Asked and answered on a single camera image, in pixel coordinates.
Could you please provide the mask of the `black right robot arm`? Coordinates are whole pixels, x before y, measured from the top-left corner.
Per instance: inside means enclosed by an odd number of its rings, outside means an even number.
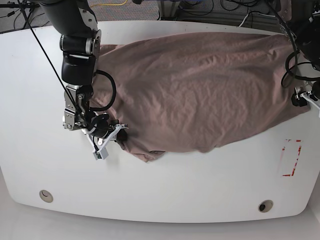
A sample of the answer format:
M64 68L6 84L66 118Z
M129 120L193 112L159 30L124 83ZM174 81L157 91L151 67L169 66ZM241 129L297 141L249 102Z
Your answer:
M107 110L116 100L113 77L97 69L102 32L98 29L95 13L86 0L40 0L53 27L61 34L59 47L63 53L61 78L64 87L65 109L63 127L81 130L93 147L96 159L108 156L110 141L125 140L127 125L111 120ZM111 98L103 107L93 107L93 81L104 76L111 83Z

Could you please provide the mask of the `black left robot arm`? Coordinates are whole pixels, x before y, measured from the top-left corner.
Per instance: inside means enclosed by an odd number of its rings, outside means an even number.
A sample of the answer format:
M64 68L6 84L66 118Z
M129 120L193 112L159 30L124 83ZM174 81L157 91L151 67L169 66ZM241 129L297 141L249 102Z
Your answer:
M287 88L294 80L311 83L311 89L294 88L291 102L296 107L307 104L320 108L320 78L297 74L298 54L303 54L306 64L320 70L320 2L318 0L265 0L274 14L282 32L289 38L293 52L285 60L285 73L281 86Z

